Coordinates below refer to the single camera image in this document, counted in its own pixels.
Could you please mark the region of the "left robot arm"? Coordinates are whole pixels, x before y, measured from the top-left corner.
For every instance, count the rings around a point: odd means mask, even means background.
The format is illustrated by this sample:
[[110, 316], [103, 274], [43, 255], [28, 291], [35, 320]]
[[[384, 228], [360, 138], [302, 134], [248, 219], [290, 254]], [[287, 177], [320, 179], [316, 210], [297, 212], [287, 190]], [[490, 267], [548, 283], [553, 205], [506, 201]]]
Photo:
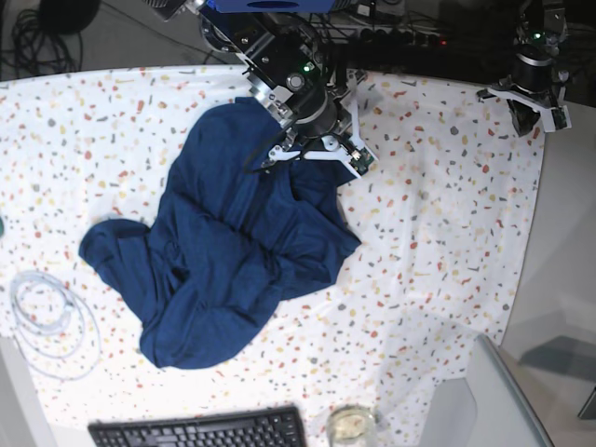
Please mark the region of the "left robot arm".
[[563, 104], [570, 75], [556, 68], [560, 44], [567, 38], [563, 1], [525, 1], [516, 25], [510, 73], [477, 92], [481, 101], [503, 100], [522, 137], [540, 122], [546, 133], [572, 127]]

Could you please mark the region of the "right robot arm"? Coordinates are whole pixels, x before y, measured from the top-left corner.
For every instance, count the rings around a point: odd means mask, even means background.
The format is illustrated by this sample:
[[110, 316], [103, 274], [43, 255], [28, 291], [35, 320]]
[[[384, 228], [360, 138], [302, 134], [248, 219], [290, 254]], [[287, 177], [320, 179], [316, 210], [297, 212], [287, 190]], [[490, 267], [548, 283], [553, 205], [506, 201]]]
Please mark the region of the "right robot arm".
[[303, 2], [148, 5], [162, 20], [185, 10], [197, 15], [207, 43], [245, 63], [252, 97], [280, 126], [245, 159], [245, 172], [301, 160], [337, 161], [357, 178], [368, 172], [377, 156], [359, 134], [358, 86], [366, 74], [349, 67], [340, 48], [299, 16]]

